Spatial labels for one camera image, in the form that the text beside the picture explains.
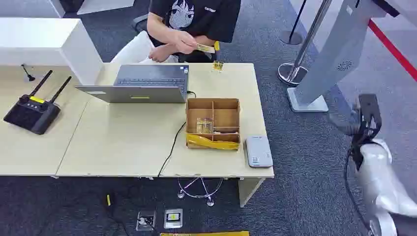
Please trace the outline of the person's left hand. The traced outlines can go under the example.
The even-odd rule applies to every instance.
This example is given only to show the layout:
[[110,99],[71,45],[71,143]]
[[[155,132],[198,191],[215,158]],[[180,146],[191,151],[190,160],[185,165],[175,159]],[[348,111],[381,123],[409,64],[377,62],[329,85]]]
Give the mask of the person's left hand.
[[164,62],[170,55],[171,52],[169,46],[161,45],[152,49],[148,58],[155,62]]

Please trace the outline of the person's right hand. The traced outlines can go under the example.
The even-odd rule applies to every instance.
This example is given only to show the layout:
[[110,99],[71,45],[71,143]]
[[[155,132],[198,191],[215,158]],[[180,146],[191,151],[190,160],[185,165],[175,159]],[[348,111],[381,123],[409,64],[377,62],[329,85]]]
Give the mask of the person's right hand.
[[190,54],[197,49],[195,38],[185,31],[175,30],[172,40],[179,53]]

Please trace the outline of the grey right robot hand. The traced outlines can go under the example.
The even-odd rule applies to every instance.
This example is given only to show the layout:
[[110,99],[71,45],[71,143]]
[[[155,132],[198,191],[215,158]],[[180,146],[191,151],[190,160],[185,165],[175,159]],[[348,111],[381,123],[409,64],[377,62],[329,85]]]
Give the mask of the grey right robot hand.
[[350,118],[342,119],[338,114],[329,114],[329,121],[347,136],[364,136],[373,139],[382,127],[382,118],[377,96],[373,93],[360,94],[353,104]]

